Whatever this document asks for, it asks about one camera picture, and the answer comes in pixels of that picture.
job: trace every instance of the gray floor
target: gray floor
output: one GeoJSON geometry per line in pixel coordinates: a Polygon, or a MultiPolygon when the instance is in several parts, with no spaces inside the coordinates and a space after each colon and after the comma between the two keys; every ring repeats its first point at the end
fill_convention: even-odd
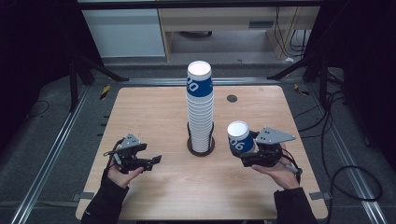
{"type": "MultiPolygon", "coordinates": [[[[158,78],[158,77],[185,77],[186,65],[194,60],[205,60],[213,64],[213,77],[268,77],[275,75],[290,63],[278,61],[269,48],[263,32],[214,32],[210,37],[187,38],[178,35],[175,38],[171,61],[169,63],[135,63],[129,66],[108,64],[108,68],[124,77],[130,78],[158,78]]],[[[95,83],[92,86],[79,85],[79,92],[86,91],[85,101],[77,115],[70,133],[62,145],[49,176],[38,194],[38,203],[33,208],[26,223],[78,223],[75,218],[76,208],[71,206],[48,206],[45,202],[72,203],[71,198],[83,191],[85,181],[92,166],[96,149],[101,141],[101,134],[105,131],[106,116],[111,108],[120,88],[130,85],[116,83],[106,76],[95,73],[95,83]],[[111,85],[105,100],[100,100],[103,87],[111,85]]],[[[276,85],[282,87],[290,105],[293,116],[309,110],[295,118],[299,129],[308,127],[322,116],[316,101],[317,83],[305,84],[302,81],[304,69],[298,69],[279,80],[276,85]],[[309,91],[310,95],[303,95],[294,89],[298,84],[301,91],[309,91]]],[[[339,87],[329,85],[330,91],[339,87]]],[[[57,142],[57,136],[64,122],[69,116],[70,93],[68,78],[48,84],[40,94],[30,115],[22,124],[19,132],[14,136],[7,151],[0,158],[0,223],[9,223],[14,217],[18,205],[27,195],[29,188],[35,181],[36,175],[45,162],[50,149],[57,142]]],[[[348,105],[337,100],[332,106],[332,130],[324,136],[324,150],[329,172],[333,174],[343,166],[343,155],[340,154],[339,144],[333,136],[339,133],[342,136],[341,145],[346,147],[351,158],[359,166],[369,170],[380,181],[384,195],[377,202],[380,211],[388,223],[396,223],[396,174],[390,169],[382,153],[364,144],[364,134],[351,113],[348,105]]],[[[320,137],[322,124],[307,132],[303,143],[308,158],[314,169],[320,189],[329,191],[330,181],[324,173],[321,162],[320,137]]],[[[351,175],[342,174],[337,178],[337,185],[348,189],[355,194],[355,188],[350,181],[351,175]]],[[[367,185],[373,193],[377,188],[373,179],[363,175],[367,185]]],[[[331,223],[387,223],[374,221],[367,214],[367,204],[351,199],[338,190],[333,194],[333,213],[331,223]]]]}

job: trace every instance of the cup stack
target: cup stack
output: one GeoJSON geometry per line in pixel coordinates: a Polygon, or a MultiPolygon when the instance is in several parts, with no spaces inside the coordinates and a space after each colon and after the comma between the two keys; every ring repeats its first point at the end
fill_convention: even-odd
{"type": "Polygon", "coordinates": [[[214,147],[211,136],[214,92],[209,63],[196,61],[189,64],[186,98],[189,115],[189,150],[194,155],[206,155],[214,147]]]}

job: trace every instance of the black jacket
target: black jacket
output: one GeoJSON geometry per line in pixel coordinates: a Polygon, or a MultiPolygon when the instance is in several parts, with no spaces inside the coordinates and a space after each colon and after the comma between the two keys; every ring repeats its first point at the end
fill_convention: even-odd
{"type": "MultiPolygon", "coordinates": [[[[129,188],[123,189],[107,177],[104,178],[97,194],[85,210],[81,223],[116,224],[128,190],[129,188]]],[[[277,191],[274,197],[277,224],[317,223],[302,188],[277,191]]]]}

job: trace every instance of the wooden table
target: wooden table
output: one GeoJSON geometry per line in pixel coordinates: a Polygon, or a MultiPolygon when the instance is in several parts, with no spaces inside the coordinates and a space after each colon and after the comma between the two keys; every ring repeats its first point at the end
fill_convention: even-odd
{"type": "MultiPolygon", "coordinates": [[[[215,86],[214,151],[206,157],[187,149],[187,102],[185,87],[121,89],[87,180],[84,192],[97,192],[108,157],[103,154],[132,133],[148,144],[138,158],[163,155],[153,170],[134,179],[124,200],[120,219],[219,220],[275,219],[274,192],[281,189],[231,154],[227,126],[245,121],[252,131],[268,126],[296,135],[286,146],[303,168],[301,185],[319,191],[300,135],[282,89],[278,86],[215,86]],[[234,94],[237,102],[229,103],[234,94]]],[[[91,200],[81,199],[77,218],[91,200]]],[[[323,200],[309,202],[316,218],[325,218],[323,200]]]]}

